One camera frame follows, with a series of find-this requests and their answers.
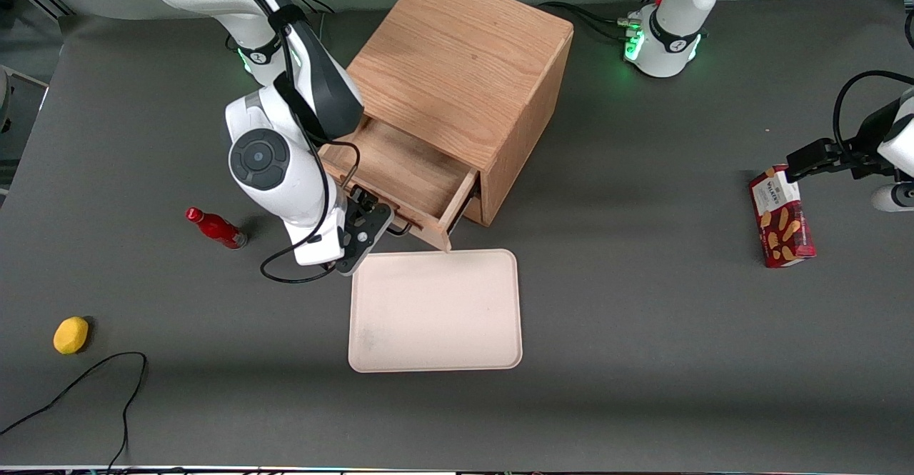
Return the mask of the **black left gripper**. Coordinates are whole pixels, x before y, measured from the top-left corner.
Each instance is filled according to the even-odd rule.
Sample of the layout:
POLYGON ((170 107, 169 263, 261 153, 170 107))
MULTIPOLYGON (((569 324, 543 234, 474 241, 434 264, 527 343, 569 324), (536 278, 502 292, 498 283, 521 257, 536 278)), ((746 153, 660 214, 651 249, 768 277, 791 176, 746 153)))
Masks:
MULTIPOLYGON (((903 179, 894 163, 878 153, 878 147, 882 143, 892 141, 903 129, 903 126, 895 125, 898 111, 900 99, 895 99, 869 114, 860 124, 856 136, 846 143, 854 160, 850 169, 853 179, 877 175, 903 179)), ((846 155, 839 143, 833 139, 817 139, 791 153, 791 160, 788 159, 786 168, 786 180, 790 184, 797 183, 807 176, 836 168, 845 160, 846 155)))

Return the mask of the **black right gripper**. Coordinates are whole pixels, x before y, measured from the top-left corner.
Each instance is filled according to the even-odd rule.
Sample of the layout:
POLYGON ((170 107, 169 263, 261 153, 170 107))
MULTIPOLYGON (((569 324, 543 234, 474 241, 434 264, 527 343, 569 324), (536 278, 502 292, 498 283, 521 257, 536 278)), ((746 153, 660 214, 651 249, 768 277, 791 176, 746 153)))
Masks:
POLYGON ((378 208, 378 197, 362 186, 352 186, 347 196, 347 215, 370 216, 378 208))

